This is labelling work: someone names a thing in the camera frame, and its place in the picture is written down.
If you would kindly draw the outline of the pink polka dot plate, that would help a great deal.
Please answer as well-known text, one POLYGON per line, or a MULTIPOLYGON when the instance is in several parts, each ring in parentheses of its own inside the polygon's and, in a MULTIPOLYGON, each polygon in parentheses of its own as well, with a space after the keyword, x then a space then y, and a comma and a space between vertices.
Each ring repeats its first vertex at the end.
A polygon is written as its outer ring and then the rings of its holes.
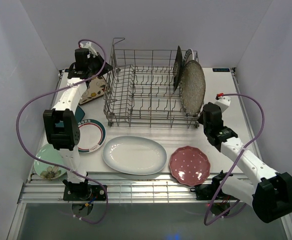
POLYGON ((198 148, 184 146, 170 156, 171 175, 183 185, 201 185, 210 175, 211 164, 208 157, 198 148))

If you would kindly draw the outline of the black square floral plate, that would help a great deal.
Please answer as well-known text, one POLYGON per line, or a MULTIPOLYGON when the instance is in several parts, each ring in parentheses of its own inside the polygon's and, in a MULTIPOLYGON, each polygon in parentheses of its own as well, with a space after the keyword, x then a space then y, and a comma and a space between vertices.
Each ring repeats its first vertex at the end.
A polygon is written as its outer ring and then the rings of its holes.
POLYGON ((175 57, 175 62, 173 65, 174 91, 177 89, 179 82, 180 82, 180 73, 181 73, 182 66, 183 66, 182 51, 181 51, 180 46, 178 46, 176 57, 175 57))

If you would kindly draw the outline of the grey wire dish rack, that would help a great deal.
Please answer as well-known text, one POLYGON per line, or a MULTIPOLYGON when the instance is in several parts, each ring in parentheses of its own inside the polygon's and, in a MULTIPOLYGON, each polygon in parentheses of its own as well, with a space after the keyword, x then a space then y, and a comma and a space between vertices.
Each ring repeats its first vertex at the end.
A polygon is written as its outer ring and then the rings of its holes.
POLYGON ((174 89, 176 49, 128 49, 123 37, 112 41, 104 94, 108 126, 199 127, 198 115, 185 113, 174 89))

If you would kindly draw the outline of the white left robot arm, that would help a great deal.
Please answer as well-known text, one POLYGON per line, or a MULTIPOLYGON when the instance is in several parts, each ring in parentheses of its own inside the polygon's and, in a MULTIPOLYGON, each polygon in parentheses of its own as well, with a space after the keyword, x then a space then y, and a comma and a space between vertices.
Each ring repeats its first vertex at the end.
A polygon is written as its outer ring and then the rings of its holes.
POLYGON ((44 111, 43 121, 47 141, 59 152, 67 170, 67 180, 63 181, 68 188, 66 192, 86 200, 91 196, 92 188, 85 179, 87 172, 81 166, 78 152, 80 130, 75 111, 90 81, 101 75, 103 68, 109 65, 91 47, 80 47, 74 55, 75 62, 68 70, 68 88, 52 109, 44 111))

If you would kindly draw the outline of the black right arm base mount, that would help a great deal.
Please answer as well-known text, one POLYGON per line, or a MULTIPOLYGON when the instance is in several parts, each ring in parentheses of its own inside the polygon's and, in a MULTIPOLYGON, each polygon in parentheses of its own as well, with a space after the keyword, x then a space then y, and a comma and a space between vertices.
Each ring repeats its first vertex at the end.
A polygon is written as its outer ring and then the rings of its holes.
POLYGON ((195 193, 196 200, 211 200, 217 190, 212 184, 199 184, 190 188, 190 192, 195 193))

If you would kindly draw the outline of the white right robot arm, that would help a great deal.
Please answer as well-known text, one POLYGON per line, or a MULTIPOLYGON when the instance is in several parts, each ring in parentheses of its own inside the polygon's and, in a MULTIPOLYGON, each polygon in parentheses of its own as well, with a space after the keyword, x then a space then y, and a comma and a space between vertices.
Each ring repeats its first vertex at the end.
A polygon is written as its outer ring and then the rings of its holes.
POLYGON ((203 107, 199 123, 204 127, 208 142, 231 159, 250 183, 235 178, 231 171, 220 172, 208 187, 213 194, 211 200, 233 196, 251 206, 265 223, 292 213, 292 176, 279 173, 248 150, 238 135, 224 125, 222 113, 218 102, 209 102, 203 107))

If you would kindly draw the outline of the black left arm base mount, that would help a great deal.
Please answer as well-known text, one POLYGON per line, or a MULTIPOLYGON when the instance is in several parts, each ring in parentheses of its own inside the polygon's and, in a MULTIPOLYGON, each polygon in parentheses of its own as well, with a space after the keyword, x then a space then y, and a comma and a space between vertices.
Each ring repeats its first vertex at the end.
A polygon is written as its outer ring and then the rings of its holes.
POLYGON ((100 185, 87 185, 85 190, 71 191, 69 187, 64 188, 62 199, 67 202, 89 202, 92 199, 95 201, 106 201, 107 197, 105 190, 100 185))

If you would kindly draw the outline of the speckled beige blue round plate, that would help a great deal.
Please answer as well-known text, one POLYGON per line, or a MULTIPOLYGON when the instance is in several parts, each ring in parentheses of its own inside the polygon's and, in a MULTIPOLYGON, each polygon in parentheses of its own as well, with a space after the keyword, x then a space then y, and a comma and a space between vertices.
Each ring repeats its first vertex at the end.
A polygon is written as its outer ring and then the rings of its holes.
POLYGON ((204 71, 197 61, 190 60, 183 68, 180 81, 181 104, 187 116, 196 116, 200 113, 205 92, 204 71))

